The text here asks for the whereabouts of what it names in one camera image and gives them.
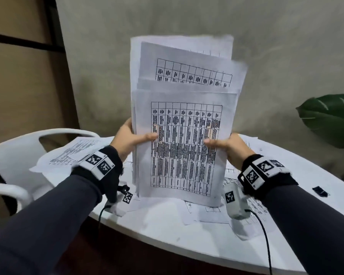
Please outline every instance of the table grid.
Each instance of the table grid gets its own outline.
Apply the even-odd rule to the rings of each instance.
[[[217,139],[221,105],[151,102],[151,187],[181,189],[210,196],[215,149],[205,138]]]
[[[229,87],[232,75],[181,64],[175,61],[157,59],[156,80]]]

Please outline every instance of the paper stack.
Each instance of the paper stack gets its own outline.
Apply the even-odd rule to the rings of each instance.
[[[247,66],[231,60],[233,37],[131,39],[132,125],[158,139],[133,153],[139,197],[220,206],[226,154],[203,139],[229,137]]]

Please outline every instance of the left hand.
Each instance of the left hand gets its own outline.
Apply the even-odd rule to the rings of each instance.
[[[136,145],[148,141],[154,141],[157,137],[157,133],[147,133],[143,135],[134,134],[132,132],[131,118],[129,118],[120,127],[110,145],[117,150],[121,161],[124,162]]]

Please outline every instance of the gray wall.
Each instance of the gray wall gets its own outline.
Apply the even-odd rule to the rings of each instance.
[[[130,114],[130,37],[231,34],[249,70],[234,130],[344,174],[295,107],[344,93],[344,0],[57,0],[82,129],[113,135]]]

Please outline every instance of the white round table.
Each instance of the white round table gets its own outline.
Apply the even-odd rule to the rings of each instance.
[[[344,214],[343,181],[283,148],[261,140],[255,140],[255,145],[263,148],[263,154],[274,157],[289,168],[303,189]],[[44,173],[54,186],[68,175],[55,171]],[[330,196],[317,196],[312,190],[316,186],[322,187]],[[98,220],[106,201],[103,195],[102,202],[89,216]],[[103,212],[101,222],[121,233],[173,253],[230,268],[269,274],[266,241],[263,235],[243,241],[233,233],[229,224],[196,222],[185,226],[173,202],[166,201],[151,208],[127,212],[123,217]],[[268,238],[275,274],[305,273],[278,228],[268,233]]]

